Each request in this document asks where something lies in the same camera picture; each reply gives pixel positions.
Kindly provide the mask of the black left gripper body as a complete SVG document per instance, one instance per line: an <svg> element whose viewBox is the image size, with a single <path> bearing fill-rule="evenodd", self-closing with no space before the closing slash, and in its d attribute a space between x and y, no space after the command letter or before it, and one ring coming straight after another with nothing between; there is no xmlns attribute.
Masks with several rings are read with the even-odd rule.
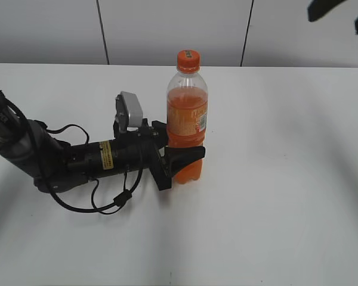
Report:
<svg viewBox="0 0 358 286"><path fill-rule="evenodd" d="M172 187L165 159L153 140L153 128L143 119L140 128L117 134L112 140L74 145L66 150L69 171L90 178L103 178L149 169L160 191Z"/></svg>

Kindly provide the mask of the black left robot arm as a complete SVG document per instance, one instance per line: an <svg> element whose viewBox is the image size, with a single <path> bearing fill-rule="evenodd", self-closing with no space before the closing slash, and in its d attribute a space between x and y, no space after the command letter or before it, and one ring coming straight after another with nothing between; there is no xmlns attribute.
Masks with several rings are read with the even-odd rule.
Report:
<svg viewBox="0 0 358 286"><path fill-rule="evenodd" d="M122 91L115 98L114 139L71 145L52 137L63 128L49 130L29 120L44 172L55 192L66 192L93 179L149 169L159 190L170 189L172 177L205 156L203 146L170 148L166 124L148 122L136 94ZM33 178L41 192L42 181L35 152L19 115L0 91L0 155Z"/></svg>

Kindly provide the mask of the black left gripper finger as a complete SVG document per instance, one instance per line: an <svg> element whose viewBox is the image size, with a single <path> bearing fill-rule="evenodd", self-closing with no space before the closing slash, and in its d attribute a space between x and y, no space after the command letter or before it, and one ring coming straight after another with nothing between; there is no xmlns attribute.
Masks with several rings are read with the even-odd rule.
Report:
<svg viewBox="0 0 358 286"><path fill-rule="evenodd" d="M188 148L164 147L165 170L173 178L179 171L205 157L205 147Z"/></svg>
<svg viewBox="0 0 358 286"><path fill-rule="evenodd" d="M166 123L154 120L152 121L153 140L158 148L168 145L168 135L166 131Z"/></svg>

